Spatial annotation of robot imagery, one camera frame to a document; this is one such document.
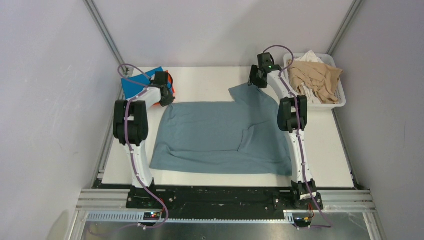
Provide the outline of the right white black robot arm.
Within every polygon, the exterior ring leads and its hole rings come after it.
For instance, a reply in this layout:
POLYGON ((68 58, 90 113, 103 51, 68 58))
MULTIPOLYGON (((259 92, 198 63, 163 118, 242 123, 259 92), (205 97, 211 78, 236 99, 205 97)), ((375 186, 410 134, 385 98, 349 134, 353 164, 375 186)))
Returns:
POLYGON ((251 67, 248 84, 260 89, 270 86, 279 98, 276 121, 286 137, 292 164, 290 202, 295 208, 303 209, 317 196, 305 146, 308 100, 291 87, 283 76, 283 69, 275 64, 269 52, 259 54, 257 61, 258 64, 251 67))

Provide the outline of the grey-blue t shirt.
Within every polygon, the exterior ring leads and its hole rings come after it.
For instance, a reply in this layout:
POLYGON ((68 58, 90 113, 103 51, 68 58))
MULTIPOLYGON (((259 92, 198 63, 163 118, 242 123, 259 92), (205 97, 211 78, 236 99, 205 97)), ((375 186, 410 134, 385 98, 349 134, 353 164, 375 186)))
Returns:
POLYGON ((229 89, 231 102, 173 103, 162 116, 150 167, 199 174, 290 176, 277 102, 256 86, 229 89))

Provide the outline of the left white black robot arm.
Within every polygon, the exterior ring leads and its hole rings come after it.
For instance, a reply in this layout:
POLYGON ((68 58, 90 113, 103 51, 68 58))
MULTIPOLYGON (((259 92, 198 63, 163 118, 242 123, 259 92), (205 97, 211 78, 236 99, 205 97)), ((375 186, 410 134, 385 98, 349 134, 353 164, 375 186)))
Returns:
POLYGON ((146 189, 154 183, 146 150, 148 109, 157 104, 166 107, 174 102, 173 83, 168 71, 156 71, 141 92, 114 104, 113 136, 123 145, 129 158, 132 186, 136 189, 146 189))

